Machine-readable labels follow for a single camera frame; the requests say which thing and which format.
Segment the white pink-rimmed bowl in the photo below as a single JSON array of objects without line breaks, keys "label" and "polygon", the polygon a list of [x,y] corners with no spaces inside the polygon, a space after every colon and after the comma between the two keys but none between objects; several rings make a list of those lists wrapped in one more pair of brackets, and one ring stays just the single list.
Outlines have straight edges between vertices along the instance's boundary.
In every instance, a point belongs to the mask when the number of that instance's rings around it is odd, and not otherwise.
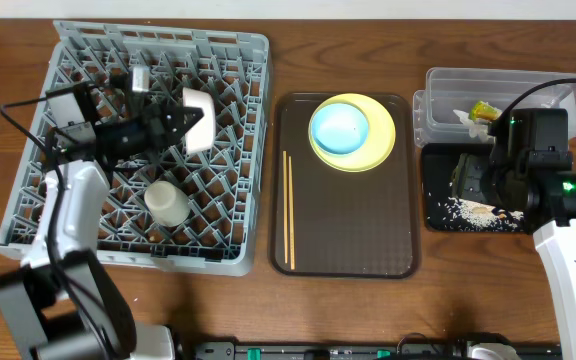
[{"label": "white pink-rimmed bowl", "polygon": [[199,109],[202,113],[184,136],[186,152],[195,154],[211,149],[216,136],[216,113],[212,96],[206,92],[184,88],[182,103],[186,111]]}]

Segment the rice food scraps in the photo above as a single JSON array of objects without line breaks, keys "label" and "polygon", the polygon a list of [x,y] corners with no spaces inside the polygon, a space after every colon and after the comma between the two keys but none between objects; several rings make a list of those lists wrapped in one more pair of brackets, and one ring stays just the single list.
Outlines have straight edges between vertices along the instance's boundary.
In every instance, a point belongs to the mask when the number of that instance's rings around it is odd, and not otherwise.
[{"label": "rice food scraps", "polygon": [[443,232],[502,232],[524,231],[524,215],[498,207],[448,197],[445,194],[424,194],[426,226]]}]

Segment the clear plastic wrap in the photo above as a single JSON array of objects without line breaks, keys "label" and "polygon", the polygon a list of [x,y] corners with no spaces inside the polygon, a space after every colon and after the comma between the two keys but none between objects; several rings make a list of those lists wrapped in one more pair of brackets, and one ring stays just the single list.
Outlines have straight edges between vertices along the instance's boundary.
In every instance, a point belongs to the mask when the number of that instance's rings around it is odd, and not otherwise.
[{"label": "clear plastic wrap", "polygon": [[460,123],[466,127],[470,138],[478,139],[482,143],[492,140],[492,137],[488,134],[489,120],[477,117],[471,111],[466,112],[454,109],[453,113],[457,116]]}]

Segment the green orange snack wrapper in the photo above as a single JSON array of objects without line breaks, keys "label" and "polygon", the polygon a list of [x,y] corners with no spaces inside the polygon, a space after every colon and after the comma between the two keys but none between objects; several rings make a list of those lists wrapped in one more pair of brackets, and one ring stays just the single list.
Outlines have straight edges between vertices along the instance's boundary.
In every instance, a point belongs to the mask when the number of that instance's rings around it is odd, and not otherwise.
[{"label": "green orange snack wrapper", "polygon": [[496,121],[502,113],[502,110],[490,105],[489,103],[478,101],[470,110],[468,118],[474,122],[493,122]]}]

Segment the white cup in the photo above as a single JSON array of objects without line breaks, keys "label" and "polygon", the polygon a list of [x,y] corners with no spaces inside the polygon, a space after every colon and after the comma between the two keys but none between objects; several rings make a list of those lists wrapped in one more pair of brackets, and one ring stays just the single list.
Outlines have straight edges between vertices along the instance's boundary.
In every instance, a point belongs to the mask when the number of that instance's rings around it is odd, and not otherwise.
[{"label": "white cup", "polygon": [[179,226],[191,211],[188,196],[167,181],[156,181],[149,185],[144,201],[154,221],[166,227]]}]

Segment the light blue bowl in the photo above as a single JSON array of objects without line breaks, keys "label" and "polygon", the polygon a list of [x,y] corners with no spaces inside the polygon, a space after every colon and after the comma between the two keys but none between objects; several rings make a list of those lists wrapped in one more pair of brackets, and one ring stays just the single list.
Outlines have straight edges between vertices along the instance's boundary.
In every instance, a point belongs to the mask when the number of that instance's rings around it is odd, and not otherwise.
[{"label": "light blue bowl", "polygon": [[314,113],[309,132],[324,152],[348,155],[365,143],[369,125],[367,117],[354,105],[332,103]]}]

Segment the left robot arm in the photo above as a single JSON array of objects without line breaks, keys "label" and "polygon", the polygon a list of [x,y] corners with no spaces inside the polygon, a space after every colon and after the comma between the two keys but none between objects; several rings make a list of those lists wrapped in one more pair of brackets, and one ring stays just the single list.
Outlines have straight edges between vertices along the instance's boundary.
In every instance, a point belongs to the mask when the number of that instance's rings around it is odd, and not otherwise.
[{"label": "left robot arm", "polygon": [[99,220],[118,162],[155,155],[184,140],[191,152],[214,143],[212,97],[185,88],[180,101],[148,103],[148,87],[114,76],[129,117],[103,123],[94,82],[47,91],[57,122],[38,147],[46,197],[19,269],[0,274],[0,312],[24,359],[177,359],[166,325],[135,321],[96,255]]}]

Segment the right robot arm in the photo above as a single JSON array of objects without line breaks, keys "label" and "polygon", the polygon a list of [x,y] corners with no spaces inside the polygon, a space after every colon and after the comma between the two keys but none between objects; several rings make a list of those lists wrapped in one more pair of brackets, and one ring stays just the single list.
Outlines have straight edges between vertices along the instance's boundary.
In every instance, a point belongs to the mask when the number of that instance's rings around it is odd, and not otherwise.
[{"label": "right robot arm", "polygon": [[562,355],[576,359],[576,172],[568,113],[507,109],[488,133],[490,155],[461,155],[452,194],[522,213],[547,275]]}]

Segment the black rectangular waste tray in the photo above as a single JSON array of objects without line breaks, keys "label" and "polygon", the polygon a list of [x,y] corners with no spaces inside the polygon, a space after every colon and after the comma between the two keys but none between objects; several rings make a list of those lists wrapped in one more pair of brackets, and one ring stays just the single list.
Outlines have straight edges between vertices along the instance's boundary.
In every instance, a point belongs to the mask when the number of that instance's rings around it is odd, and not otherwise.
[{"label": "black rectangular waste tray", "polygon": [[430,143],[421,151],[423,198],[426,192],[451,194],[452,173],[462,153],[488,156],[489,144]]}]

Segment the grey plastic dishwasher rack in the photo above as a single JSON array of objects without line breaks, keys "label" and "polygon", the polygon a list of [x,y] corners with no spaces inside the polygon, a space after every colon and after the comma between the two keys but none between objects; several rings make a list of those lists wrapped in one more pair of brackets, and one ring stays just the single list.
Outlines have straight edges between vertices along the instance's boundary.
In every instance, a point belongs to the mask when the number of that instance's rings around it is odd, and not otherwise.
[{"label": "grey plastic dishwasher rack", "polygon": [[[106,86],[114,76],[131,80],[135,66],[150,71],[148,103],[180,101],[184,88],[209,93],[216,113],[211,149],[186,152],[186,143],[155,155],[118,162],[99,220],[101,263],[229,276],[246,274],[254,259],[271,60],[260,34],[59,21],[60,40],[35,100],[17,177],[0,228],[0,254],[19,260],[29,252],[46,197],[44,154],[38,145],[57,122],[47,91],[94,82],[101,122],[124,121],[124,94]],[[144,194],[167,181],[190,200],[179,226],[154,221]]]}]

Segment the yellow round plate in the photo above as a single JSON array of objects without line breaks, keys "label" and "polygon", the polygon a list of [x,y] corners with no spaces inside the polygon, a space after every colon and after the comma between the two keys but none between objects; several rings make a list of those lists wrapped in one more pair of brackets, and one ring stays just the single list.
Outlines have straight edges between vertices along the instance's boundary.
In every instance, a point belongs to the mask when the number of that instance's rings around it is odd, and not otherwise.
[{"label": "yellow round plate", "polygon": [[[369,132],[365,143],[348,155],[324,152],[314,143],[309,132],[314,113],[332,103],[354,105],[368,120]],[[328,98],[316,108],[308,124],[308,139],[313,152],[329,167],[344,172],[364,172],[377,167],[389,156],[395,145],[396,128],[392,115],[376,99],[357,93],[344,93]]]}]

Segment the wooden chopstick left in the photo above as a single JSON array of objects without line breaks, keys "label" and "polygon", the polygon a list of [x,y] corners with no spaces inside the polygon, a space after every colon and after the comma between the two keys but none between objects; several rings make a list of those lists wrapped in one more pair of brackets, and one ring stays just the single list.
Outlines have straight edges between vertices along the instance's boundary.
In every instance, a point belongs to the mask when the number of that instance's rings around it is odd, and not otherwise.
[{"label": "wooden chopstick left", "polygon": [[288,156],[285,150],[282,151],[282,186],[283,186],[283,242],[284,242],[284,262],[289,262],[289,230],[288,230]]}]

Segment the wooden chopstick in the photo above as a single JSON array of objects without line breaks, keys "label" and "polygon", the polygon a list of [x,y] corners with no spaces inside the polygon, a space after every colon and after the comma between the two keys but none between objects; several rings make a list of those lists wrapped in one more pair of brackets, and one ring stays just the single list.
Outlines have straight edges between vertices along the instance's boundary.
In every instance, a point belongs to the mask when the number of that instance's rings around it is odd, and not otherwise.
[{"label": "wooden chopstick", "polygon": [[289,250],[290,269],[296,269],[295,259],[295,230],[294,230],[294,187],[292,156],[288,156],[288,208],[289,208]]},{"label": "wooden chopstick", "polygon": [[289,230],[288,230],[288,156],[285,150],[282,151],[282,186],[283,186],[283,242],[284,242],[284,262],[289,262]]}]

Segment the wooden chopstick right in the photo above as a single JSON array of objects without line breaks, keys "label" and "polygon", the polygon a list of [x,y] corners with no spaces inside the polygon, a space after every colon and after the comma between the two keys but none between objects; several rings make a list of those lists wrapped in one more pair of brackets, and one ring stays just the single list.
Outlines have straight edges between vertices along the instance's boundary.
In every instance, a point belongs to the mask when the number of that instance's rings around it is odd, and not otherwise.
[{"label": "wooden chopstick right", "polygon": [[289,250],[290,269],[296,269],[295,259],[295,230],[294,230],[294,187],[292,156],[288,156],[288,208],[289,208]]}]

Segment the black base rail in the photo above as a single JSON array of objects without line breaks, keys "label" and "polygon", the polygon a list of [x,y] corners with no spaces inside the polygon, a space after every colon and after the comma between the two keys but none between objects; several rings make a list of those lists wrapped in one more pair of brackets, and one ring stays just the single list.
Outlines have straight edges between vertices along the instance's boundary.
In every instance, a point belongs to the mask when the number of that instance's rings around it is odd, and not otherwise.
[{"label": "black base rail", "polygon": [[403,343],[395,346],[235,344],[207,342],[196,360],[393,360],[393,359],[562,359],[558,346],[515,346],[458,342],[456,345]]}]

